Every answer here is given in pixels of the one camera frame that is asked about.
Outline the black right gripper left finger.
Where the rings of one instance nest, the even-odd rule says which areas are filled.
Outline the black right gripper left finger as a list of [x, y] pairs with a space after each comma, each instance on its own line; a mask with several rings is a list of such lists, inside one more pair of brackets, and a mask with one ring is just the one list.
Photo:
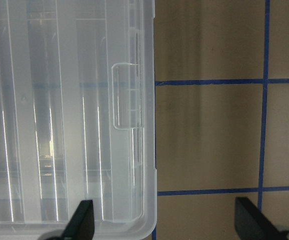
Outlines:
[[66, 228], [61, 240], [92, 240], [95, 234], [95, 217], [92, 200], [82, 200]]

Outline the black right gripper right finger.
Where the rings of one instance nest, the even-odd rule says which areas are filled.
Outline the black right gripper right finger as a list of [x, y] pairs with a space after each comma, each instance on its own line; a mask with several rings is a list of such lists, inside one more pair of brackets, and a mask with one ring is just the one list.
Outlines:
[[247, 197], [236, 197], [234, 228], [240, 240], [281, 240], [278, 229]]

